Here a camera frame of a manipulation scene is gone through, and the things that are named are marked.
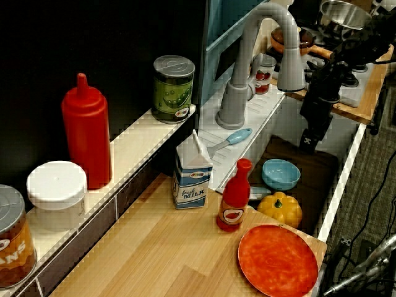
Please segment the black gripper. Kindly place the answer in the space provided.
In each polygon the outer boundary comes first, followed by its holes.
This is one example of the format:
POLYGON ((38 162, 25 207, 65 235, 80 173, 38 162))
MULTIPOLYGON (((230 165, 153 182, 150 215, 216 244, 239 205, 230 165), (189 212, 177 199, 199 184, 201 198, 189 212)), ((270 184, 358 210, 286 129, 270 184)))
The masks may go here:
POLYGON ((308 127, 303 131, 301 136, 299 149, 303 152, 313 154, 319 141, 322 141, 327 132, 331 120, 331 110, 335 101, 326 100, 313 93, 307 93, 300 115, 302 115, 308 127))

